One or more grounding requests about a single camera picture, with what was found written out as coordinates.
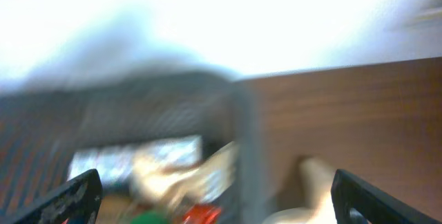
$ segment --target red object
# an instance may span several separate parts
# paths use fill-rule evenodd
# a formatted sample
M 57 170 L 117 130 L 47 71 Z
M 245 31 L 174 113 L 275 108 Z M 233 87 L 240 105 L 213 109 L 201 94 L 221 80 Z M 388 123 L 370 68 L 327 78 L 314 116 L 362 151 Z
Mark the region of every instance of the red object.
M 220 207 L 213 205 L 195 205 L 182 220 L 186 224 L 215 224 L 221 211 Z

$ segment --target black container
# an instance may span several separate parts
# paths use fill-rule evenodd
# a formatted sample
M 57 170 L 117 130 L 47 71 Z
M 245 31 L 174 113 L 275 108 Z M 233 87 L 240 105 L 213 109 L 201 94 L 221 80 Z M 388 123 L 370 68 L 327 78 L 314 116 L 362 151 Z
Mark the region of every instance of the black container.
M 208 73 L 138 79 L 71 92 L 0 99 L 0 216 L 66 179 L 74 152 L 200 134 L 210 156 L 240 144 L 236 181 L 217 201 L 219 223 L 262 223 L 268 187 L 255 105 L 241 83 Z

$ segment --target white wall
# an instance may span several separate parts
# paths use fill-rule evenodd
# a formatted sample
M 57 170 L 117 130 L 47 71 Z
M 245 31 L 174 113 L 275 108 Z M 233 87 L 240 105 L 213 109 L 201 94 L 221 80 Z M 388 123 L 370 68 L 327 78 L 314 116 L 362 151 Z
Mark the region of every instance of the white wall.
M 0 0 L 0 93 L 208 64 L 234 78 L 442 55 L 425 0 Z

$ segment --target brown table surface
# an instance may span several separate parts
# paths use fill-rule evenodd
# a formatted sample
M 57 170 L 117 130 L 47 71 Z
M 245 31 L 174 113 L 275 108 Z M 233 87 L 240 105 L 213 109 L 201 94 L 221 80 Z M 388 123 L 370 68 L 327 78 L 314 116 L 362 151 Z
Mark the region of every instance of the brown table surface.
M 442 220 L 442 58 L 250 80 L 280 209 L 315 155 Z

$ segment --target green object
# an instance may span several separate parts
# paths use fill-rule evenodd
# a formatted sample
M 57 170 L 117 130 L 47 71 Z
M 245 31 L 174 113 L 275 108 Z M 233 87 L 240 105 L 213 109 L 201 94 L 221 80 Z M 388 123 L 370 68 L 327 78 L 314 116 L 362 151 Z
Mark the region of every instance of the green object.
M 131 224 L 169 224 L 169 220 L 155 211 L 149 211 L 135 217 Z

